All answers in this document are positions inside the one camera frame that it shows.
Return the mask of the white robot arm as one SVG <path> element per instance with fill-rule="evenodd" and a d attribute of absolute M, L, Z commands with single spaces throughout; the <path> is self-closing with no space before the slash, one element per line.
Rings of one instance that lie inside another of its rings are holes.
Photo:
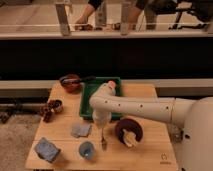
<path fill-rule="evenodd" d="M 93 120 L 103 128 L 112 113 L 170 123 L 183 129 L 180 171 L 213 171 L 213 97 L 181 98 L 119 97 L 103 83 L 90 97 Z"/>

